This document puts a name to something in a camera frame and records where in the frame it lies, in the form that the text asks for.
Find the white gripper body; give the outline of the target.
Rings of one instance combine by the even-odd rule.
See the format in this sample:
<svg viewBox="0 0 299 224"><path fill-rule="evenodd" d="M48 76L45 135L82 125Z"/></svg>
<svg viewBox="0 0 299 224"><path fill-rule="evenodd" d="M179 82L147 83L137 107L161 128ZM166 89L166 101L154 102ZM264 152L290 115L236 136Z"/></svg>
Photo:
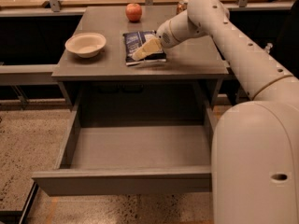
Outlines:
<svg viewBox="0 0 299 224"><path fill-rule="evenodd" d="M156 36L160 39L161 45L166 49L173 48L178 44L172 34L170 24L170 21L166 21L156 31Z"/></svg>

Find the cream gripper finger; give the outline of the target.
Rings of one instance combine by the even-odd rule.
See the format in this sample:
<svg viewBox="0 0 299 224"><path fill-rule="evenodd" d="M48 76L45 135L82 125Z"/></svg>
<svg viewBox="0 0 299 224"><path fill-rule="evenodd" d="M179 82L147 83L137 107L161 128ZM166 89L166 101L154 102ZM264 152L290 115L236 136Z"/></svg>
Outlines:
<svg viewBox="0 0 299 224"><path fill-rule="evenodd" d="M158 38L152 38L149 41L145 42L133 53L132 59L135 61L140 61L161 50L162 45L160 40Z"/></svg>

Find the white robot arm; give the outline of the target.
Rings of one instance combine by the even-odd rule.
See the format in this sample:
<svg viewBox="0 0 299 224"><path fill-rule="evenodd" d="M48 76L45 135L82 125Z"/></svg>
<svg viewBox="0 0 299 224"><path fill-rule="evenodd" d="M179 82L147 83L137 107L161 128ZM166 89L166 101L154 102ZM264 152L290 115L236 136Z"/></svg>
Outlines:
<svg viewBox="0 0 299 224"><path fill-rule="evenodd" d="M200 35L212 37L249 97L214 131L214 224L299 224L299 79L236 28L219 0L189 0L132 57Z"/></svg>

